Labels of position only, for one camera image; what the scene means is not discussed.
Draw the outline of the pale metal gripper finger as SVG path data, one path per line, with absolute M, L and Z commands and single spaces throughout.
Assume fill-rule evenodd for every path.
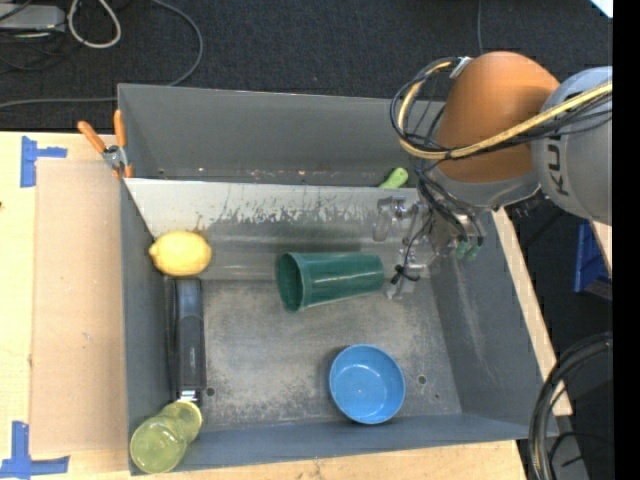
M 404 218 L 406 213 L 405 201 L 406 198 L 400 195 L 392 195 L 378 201 L 378 214 L 372 226 L 372 238 L 374 241 L 385 241 L 392 224 Z
M 391 280 L 386 285 L 385 295 L 389 300 L 401 299 L 414 292 L 418 282 L 426 277 L 427 267 L 423 263 L 397 264 Z

